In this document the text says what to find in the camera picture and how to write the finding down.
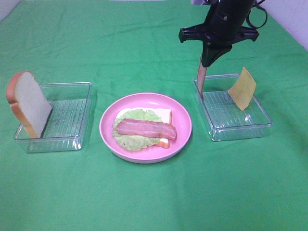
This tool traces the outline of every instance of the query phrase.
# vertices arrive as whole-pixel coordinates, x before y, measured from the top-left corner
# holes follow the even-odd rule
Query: green lettuce
[[[125,118],[163,122],[161,117],[155,114],[152,110],[144,111],[142,109],[133,109],[125,112],[121,117],[115,119],[112,131],[113,138],[121,147],[129,151],[138,151],[141,148],[152,146],[160,141],[160,138],[150,138],[139,135],[120,135],[115,128],[122,121],[122,119]]]

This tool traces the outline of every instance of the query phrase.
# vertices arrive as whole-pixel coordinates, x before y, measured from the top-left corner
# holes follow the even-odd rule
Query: bread slice
[[[6,99],[29,136],[41,137],[52,107],[31,72],[19,72],[12,77]]]
[[[146,108],[146,107],[124,108],[116,115],[116,118],[120,118],[125,112],[133,110],[133,109],[142,109],[144,111],[152,110],[155,114],[157,114],[159,117],[162,118],[162,121],[164,123],[171,124],[172,111],[171,109],[166,109],[166,108]],[[162,148],[169,148],[170,143],[168,139],[161,138],[160,142],[155,144],[155,146],[162,147]]]

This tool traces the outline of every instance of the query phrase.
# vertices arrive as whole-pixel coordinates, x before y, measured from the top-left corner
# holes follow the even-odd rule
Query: bread crust
[[[19,106],[19,102],[17,101],[17,99],[15,97],[16,84],[17,84],[19,78],[26,72],[30,72],[30,71],[18,72],[17,74],[15,74],[11,78],[11,80],[8,83],[8,86],[6,88],[5,95],[6,95],[6,100],[11,105],[11,109],[12,109],[13,113],[15,114],[16,118],[22,123],[22,125],[24,126],[24,128],[27,131],[27,133],[29,134],[29,136],[31,138],[39,138],[37,133],[34,131],[32,125],[30,124],[30,122],[27,120],[26,116],[22,112],[22,110]]]

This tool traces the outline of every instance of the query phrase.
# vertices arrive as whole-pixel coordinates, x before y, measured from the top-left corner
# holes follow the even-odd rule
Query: sandwich
[[[113,124],[113,138],[123,148],[138,151],[148,146],[169,148],[177,132],[172,111],[166,108],[125,108]]]

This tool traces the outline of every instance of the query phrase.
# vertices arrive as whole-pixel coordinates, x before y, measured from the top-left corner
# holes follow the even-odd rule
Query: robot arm
[[[200,40],[203,42],[201,63],[209,67],[220,56],[232,49],[232,44],[259,35],[256,28],[242,26],[256,0],[204,0],[211,5],[202,24],[181,28],[180,42]]]

